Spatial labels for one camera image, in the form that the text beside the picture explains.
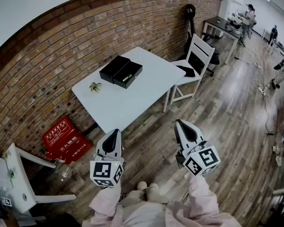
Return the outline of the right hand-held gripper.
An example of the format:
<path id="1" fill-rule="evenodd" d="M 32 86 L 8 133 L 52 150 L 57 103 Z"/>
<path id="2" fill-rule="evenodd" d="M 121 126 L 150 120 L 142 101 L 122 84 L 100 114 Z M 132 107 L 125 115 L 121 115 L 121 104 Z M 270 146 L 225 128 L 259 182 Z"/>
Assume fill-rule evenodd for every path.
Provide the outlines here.
<path id="1" fill-rule="evenodd" d="M 176 154 L 179 168 L 186 168 L 194 176 L 203 176 L 221 162 L 215 146 L 205 140 L 198 127 L 188 121 L 177 119 L 174 125 L 177 144 Z"/>

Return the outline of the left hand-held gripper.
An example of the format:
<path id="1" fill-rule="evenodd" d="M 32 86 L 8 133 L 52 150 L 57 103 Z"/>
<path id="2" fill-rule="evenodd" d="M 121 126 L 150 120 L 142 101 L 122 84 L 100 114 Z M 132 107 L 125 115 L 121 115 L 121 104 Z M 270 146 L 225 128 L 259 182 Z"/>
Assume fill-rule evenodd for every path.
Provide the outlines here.
<path id="1" fill-rule="evenodd" d="M 124 172 L 121 132 L 114 129 L 97 143 L 94 159 L 90 161 L 90 179 L 100 187 L 114 187 Z"/>

